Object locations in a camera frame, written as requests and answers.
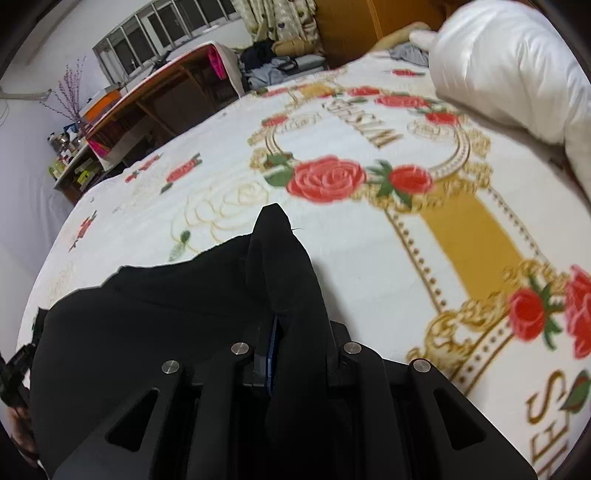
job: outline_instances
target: magenta fabric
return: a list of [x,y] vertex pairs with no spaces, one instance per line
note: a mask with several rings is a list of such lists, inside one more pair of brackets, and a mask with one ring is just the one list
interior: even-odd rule
[[228,74],[226,73],[226,69],[223,66],[222,59],[220,54],[217,52],[216,47],[209,47],[207,51],[207,57],[209,58],[209,63],[212,65],[213,70],[215,70],[218,78],[220,80],[225,80],[228,78]]

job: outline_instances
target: window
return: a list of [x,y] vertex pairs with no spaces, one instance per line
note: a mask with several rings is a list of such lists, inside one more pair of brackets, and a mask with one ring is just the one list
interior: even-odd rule
[[238,18],[231,0],[157,0],[113,29],[94,51],[113,83],[127,83],[166,52]]

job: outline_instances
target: gray clothing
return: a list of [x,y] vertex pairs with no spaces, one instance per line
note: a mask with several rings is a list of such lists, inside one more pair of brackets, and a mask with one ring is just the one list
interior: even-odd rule
[[285,72],[282,72],[277,67],[289,61],[289,57],[276,57],[260,68],[245,72],[244,75],[248,78],[248,83],[253,89],[276,85],[284,82],[288,77]]
[[388,49],[393,60],[406,60],[420,67],[429,66],[429,54],[410,42],[401,43]]

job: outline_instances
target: white duvet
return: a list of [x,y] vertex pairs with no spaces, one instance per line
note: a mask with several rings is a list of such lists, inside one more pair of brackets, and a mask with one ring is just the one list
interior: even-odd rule
[[429,66],[438,95],[565,144],[591,197],[591,85],[541,13],[514,1],[471,2],[442,26]]

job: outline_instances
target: white wall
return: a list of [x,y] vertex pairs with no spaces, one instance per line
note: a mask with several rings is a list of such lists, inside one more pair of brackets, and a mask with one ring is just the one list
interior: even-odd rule
[[[66,64],[75,65],[86,56],[80,98],[91,97],[109,84],[92,47],[148,0],[67,0],[73,6],[52,31],[48,21],[32,33],[47,38],[41,48],[30,40],[15,56],[0,79],[8,93],[42,92],[55,88]],[[54,18],[65,11],[54,12]],[[216,40],[228,46],[248,44],[242,20],[223,25],[193,41]],[[38,102],[0,100],[0,113],[9,107],[0,126],[0,351],[5,359],[14,353],[18,329],[27,297],[71,204],[52,189],[47,169],[54,160],[46,138],[68,119]]]
[[[14,354],[22,311],[34,281],[35,276],[0,245],[0,352],[6,361]],[[3,404],[0,404],[0,421],[8,428]]]

